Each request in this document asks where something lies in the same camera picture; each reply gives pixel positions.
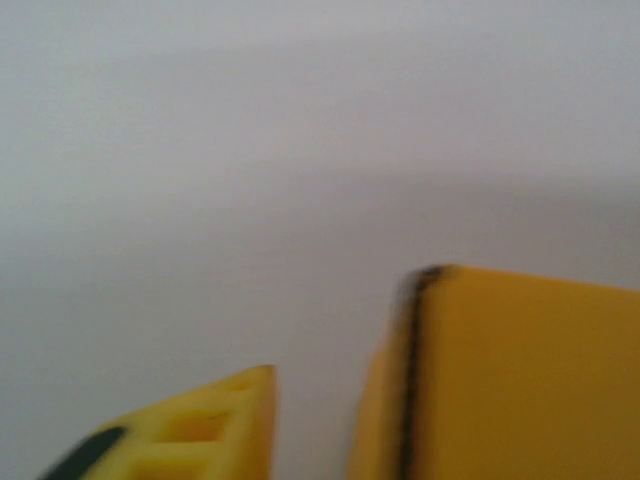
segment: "black edge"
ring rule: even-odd
[[[402,403],[402,419],[401,419],[401,437],[400,452],[398,458],[398,480],[411,480],[413,471],[414,455],[415,455],[415,429],[414,424],[417,417],[418,404],[418,383],[420,381],[419,368],[422,355],[424,354],[423,345],[421,343],[422,330],[428,328],[429,318],[424,318],[422,312],[424,310],[424,293],[425,290],[433,285],[442,277],[444,267],[434,266],[426,268],[417,274],[411,275],[409,284],[405,284],[405,303],[402,308],[408,308],[409,312],[409,332],[407,338],[406,352],[406,377],[404,401]]]

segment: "black stripe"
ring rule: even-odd
[[[402,404],[402,431],[398,462],[398,480],[411,480],[415,456],[415,421],[418,408],[418,387],[420,382],[420,361],[424,354],[422,345],[423,329],[428,328],[428,318],[424,318],[425,289],[442,274],[443,268],[436,266],[423,270],[414,277],[409,292],[409,332],[407,336],[406,377],[404,402]]]
[[[126,433],[113,427],[86,438],[39,480],[80,480]]]

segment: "rectangular hole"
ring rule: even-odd
[[[232,381],[226,386],[226,390],[230,392],[242,392],[251,388],[251,382],[246,378],[240,378]]]
[[[158,442],[215,442],[222,440],[228,413],[197,412],[169,421],[157,438]]]
[[[206,462],[189,458],[149,458],[139,460],[130,480],[196,480]]]

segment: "gray surface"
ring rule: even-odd
[[[407,270],[640,288],[637,5],[211,3],[3,17],[2,478],[265,362],[340,478]]]

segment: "white wall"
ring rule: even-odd
[[[32,3],[0,16],[6,478],[261,362],[276,477],[339,478],[403,272],[640,287],[637,2]]]

